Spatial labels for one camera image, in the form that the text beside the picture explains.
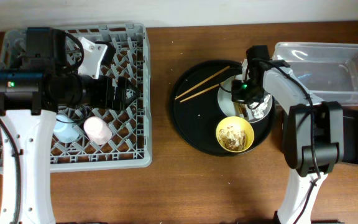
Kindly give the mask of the pink cup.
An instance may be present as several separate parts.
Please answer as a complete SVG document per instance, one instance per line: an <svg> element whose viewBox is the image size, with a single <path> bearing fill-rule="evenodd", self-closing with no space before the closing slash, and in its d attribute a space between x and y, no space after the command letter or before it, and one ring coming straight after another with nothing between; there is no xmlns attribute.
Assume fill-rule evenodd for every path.
<svg viewBox="0 0 358 224"><path fill-rule="evenodd" d="M99 117L88 118L83 127L88 138L97 145L106 144L112 138L112 131L107 123Z"/></svg>

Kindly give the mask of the blue cup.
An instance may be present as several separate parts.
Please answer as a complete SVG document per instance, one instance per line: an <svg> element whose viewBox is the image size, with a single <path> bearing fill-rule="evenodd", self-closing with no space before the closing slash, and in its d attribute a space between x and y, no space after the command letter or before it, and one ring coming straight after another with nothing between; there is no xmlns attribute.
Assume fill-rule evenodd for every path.
<svg viewBox="0 0 358 224"><path fill-rule="evenodd" d="M53 134L62 143L71 143L78 139L80 134L74 129L75 122L69 117L58 114Z"/></svg>

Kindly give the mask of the grey round plate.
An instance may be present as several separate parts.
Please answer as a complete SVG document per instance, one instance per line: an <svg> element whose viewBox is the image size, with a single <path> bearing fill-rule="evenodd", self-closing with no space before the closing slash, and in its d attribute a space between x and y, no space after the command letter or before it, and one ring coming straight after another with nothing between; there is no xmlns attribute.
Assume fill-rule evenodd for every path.
<svg viewBox="0 0 358 224"><path fill-rule="evenodd" d="M219 105L221 111L226 116L236 116L236 112L234 109L234 102L231 100L231 94L222 90L221 88L219 88L219 90L218 90L218 105ZM262 119L252 119L252 120L249 120L248 122L250 124L252 124L252 123L256 123L260 120L262 120Z"/></svg>

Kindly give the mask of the yellow bowl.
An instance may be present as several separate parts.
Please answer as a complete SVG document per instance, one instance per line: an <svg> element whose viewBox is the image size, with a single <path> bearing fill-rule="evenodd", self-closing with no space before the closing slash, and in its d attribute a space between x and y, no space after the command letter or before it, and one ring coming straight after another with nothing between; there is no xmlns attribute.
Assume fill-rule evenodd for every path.
<svg viewBox="0 0 358 224"><path fill-rule="evenodd" d="M254 129L248 121L238 116L222 119L216 127L216 139L227 152L246 152L254 143Z"/></svg>

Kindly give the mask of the food scraps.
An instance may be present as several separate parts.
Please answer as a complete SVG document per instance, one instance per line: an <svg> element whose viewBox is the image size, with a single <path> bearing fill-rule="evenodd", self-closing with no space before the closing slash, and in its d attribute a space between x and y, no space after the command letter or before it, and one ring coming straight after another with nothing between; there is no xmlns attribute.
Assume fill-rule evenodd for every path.
<svg viewBox="0 0 358 224"><path fill-rule="evenodd" d="M247 144L246 132L237 127L228 126L218 132L218 141L229 151L243 151Z"/></svg>

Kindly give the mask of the white tissue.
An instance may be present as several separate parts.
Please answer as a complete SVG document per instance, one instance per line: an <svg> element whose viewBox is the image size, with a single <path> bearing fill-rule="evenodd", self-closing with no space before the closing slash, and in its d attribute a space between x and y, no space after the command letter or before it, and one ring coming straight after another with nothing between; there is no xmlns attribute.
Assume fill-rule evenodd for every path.
<svg viewBox="0 0 358 224"><path fill-rule="evenodd" d="M264 95L264 100L261 103L255 102L248 106L253 119L263 119L272 107L272 97L270 94Z"/></svg>

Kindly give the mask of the gold foil wrapper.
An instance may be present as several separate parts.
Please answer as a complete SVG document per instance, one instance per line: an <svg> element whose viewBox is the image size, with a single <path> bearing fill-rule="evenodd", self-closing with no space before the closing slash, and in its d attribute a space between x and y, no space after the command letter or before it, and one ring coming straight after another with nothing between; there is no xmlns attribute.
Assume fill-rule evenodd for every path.
<svg viewBox="0 0 358 224"><path fill-rule="evenodd" d="M236 112L236 116L244 118L246 120L252 120L253 114L250 109L248 109L247 105L240 104L240 103L234 103L234 109Z"/></svg>

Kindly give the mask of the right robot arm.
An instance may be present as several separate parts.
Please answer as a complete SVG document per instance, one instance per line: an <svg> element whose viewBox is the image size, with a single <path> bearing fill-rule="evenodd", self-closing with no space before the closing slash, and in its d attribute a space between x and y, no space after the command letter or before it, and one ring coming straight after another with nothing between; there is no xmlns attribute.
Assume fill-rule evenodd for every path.
<svg viewBox="0 0 358 224"><path fill-rule="evenodd" d="M342 106L312 93L287 61L270 58L265 45L247 49L246 61L245 77L233 82L232 101L257 110L270 95L287 114L282 149L290 176L273 221L310 223L320 187L344 156Z"/></svg>

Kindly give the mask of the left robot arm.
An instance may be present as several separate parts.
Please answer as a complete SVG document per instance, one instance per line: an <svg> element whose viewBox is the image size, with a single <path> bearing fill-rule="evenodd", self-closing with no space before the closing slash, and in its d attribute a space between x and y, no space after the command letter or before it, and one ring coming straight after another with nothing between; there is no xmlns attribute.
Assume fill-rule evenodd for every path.
<svg viewBox="0 0 358 224"><path fill-rule="evenodd" d="M27 29L25 53L0 70L2 204L0 223L54 223L50 195L50 146L58 107L90 106L122 111L138 99L128 79L80 72L81 57L67 60L70 33L49 27Z"/></svg>

